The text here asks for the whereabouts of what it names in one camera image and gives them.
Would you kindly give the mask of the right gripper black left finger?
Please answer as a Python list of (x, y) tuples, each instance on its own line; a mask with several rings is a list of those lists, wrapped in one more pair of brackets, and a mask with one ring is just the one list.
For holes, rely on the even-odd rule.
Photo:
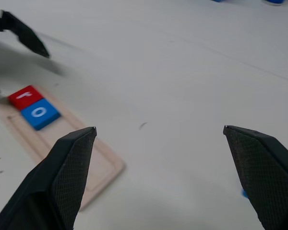
[(0, 230), (73, 230), (95, 138), (86, 127), (58, 139), (0, 212)]

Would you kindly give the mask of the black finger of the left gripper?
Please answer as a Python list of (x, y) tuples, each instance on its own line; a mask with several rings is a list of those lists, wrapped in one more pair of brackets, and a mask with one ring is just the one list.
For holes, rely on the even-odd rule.
[(18, 41), (32, 52), (45, 58), (50, 58), (50, 53), (48, 52), (46, 46), (29, 26), (27, 26), (9, 11), (1, 11), (0, 32), (4, 32), (6, 30), (9, 30), (15, 34)]

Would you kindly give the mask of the light wooden letter tray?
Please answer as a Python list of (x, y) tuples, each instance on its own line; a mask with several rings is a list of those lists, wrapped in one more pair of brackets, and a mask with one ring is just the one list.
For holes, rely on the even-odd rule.
[[(61, 117), (40, 131), (35, 131), (14, 108), (7, 98), (0, 99), (0, 119), (12, 135), (39, 164), (50, 152), (55, 142), (70, 132), (85, 128), (85, 125), (54, 96), (40, 86), (35, 87), (58, 109)], [(88, 177), (80, 211), (87, 208), (96, 197), (124, 170), (124, 161), (105, 143), (96, 138), (93, 145)]]

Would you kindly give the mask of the blue letter o block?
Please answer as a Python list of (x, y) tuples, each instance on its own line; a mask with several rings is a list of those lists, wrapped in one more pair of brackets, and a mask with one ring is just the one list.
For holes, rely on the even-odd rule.
[(41, 130), (60, 118), (60, 112), (47, 100), (41, 99), (21, 111), (34, 130)]

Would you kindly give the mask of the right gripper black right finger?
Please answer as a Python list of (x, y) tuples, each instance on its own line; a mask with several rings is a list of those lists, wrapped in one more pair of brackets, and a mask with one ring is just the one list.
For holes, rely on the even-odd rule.
[(223, 134), (241, 186), (265, 230), (288, 230), (288, 150), (273, 136), (237, 126)]

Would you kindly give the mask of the red letter r block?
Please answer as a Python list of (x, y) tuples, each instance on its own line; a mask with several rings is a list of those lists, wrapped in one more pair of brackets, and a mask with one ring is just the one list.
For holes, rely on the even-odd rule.
[(43, 98), (44, 96), (32, 85), (26, 86), (8, 96), (9, 102), (19, 111), (33, 105)]

